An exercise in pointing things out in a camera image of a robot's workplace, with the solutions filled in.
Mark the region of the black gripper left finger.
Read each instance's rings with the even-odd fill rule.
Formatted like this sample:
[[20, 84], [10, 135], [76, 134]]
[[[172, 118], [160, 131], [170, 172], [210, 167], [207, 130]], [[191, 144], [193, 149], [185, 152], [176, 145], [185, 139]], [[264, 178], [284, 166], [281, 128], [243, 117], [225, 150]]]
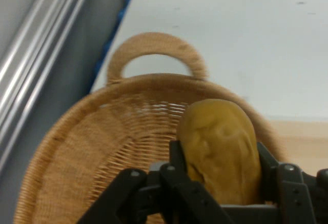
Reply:
[[230, 223], [204, 187], [190, 180], [179, 141], [169, 143], [169, 162], [159, 170], [120, 171], [78, 223], [146, 223], [160, 214], [165, 223]]

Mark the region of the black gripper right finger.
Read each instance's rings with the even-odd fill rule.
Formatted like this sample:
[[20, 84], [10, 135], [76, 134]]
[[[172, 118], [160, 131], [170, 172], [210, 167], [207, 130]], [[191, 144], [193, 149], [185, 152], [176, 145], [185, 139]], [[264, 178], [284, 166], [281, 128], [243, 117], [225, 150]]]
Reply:
[[278, 204], [282, 223], [327, 223], [327, 169], [316, 176], [296, 164], [279, 162], [258, 142], [262, 167], [262, 193]]

